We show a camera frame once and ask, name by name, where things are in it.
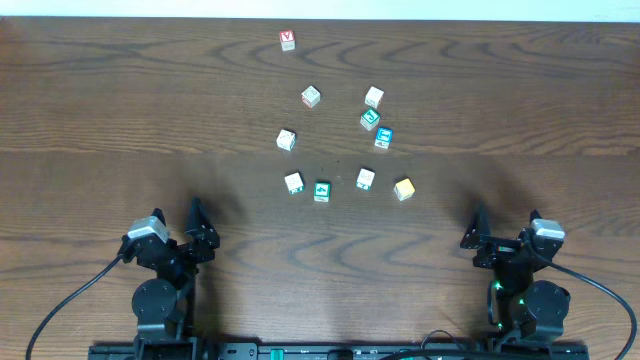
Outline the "green number 4 block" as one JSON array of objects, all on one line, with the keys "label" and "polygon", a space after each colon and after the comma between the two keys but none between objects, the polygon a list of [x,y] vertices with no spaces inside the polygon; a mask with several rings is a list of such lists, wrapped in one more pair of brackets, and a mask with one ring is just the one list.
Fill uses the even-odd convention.
[{"label": "green number 4 block", "polygon": [[330,200],[331,184],[329,182],[316,182],[314,185],[314,200],[327,203]]}]

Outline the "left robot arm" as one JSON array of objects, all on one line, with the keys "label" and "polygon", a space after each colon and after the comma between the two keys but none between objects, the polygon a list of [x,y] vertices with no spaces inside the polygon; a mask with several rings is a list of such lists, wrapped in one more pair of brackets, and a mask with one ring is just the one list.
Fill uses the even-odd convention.
[{"label": "left robot arm", "polygon": [[179,244],[170,237],[161,209],[135,221],[122,237],[118,254],[122,261],[155,272],[132,297],[138,319],[138,338],[145,341],[182,340],[192,332],[195,278],[198,265],[215,259],[220,236],[209,220],[200,198],[192,199],[185,234]]}]

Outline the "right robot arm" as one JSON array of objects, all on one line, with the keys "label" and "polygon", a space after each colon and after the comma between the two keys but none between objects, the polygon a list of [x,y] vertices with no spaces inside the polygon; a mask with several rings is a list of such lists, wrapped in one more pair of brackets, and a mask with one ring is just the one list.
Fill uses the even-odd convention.
[{"label": "right robot arm", "polygon": [[536,281],[534,273],[550,265],[564,239],[561,225],[536,210],[514,239],[492,235],[484,207],[474,210],[460,247],[474,250],[473,265],[494,274],[487,292],[489,323],[499,328],[493,349],[506,344],[548,347],[563,334],[570,294],[553,282]]}]

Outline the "wooden block teal side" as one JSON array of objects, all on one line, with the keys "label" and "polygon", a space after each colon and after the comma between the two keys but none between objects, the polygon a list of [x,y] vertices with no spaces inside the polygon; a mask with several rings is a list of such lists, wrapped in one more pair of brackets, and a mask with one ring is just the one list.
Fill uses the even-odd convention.
[{"label": "wooden block teal side", "polygon": [[365,191],[370,191],[374,178],[374,171],[361,168],[356,179],[356,187]]}]

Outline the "yellow wooden block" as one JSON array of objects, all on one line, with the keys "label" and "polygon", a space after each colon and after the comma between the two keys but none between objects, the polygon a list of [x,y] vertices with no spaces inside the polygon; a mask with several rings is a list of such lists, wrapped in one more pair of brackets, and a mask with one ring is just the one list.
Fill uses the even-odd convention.
[{"label": "yellow wooden block", "polygon": [[399,201],[404,201],[414,195],[415,187],[409,178],[404,178],[394,185],[394,193]]}]

